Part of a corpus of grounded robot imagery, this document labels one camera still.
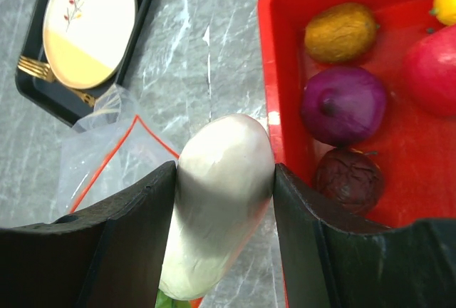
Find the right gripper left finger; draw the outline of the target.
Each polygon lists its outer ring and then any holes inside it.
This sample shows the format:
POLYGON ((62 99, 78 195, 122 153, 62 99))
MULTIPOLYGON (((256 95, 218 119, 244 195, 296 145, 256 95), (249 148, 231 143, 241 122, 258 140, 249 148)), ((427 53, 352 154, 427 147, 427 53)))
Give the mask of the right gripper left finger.
POLYGON ((3 307, 153 307, 176 166, 45 224, 1 230, 3 307))

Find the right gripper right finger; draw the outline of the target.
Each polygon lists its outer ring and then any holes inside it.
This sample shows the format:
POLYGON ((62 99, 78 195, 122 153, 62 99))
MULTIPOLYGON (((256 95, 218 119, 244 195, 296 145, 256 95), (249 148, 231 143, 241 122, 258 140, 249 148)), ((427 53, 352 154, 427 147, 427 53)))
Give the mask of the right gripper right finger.
POLYGON ((289 307, 453 307, 455 221, 390 228, 354 215, 284 164, 274 214, 289 307))

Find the clear zip bag orange zipper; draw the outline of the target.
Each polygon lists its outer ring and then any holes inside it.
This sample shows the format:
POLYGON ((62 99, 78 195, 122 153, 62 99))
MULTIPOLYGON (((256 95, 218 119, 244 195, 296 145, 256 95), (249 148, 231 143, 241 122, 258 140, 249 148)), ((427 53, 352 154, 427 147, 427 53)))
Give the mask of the clear zip bag orange zipper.
POLYGON ((178 158, 134 95, 113 85, 62 142, 57 212, 66 215, 97 203, 178 158))

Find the white radish with leaves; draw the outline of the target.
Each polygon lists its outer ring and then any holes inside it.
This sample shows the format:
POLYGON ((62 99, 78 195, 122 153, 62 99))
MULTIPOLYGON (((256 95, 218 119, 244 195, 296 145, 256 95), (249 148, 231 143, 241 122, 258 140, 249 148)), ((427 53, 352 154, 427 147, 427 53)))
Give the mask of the white radish with leaves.
POLYGON ((190 301, 225 276, 266 212, 274 172, 269 136, 248 115, 218 118, 189 139, 177 162, 161 292, 190 301))

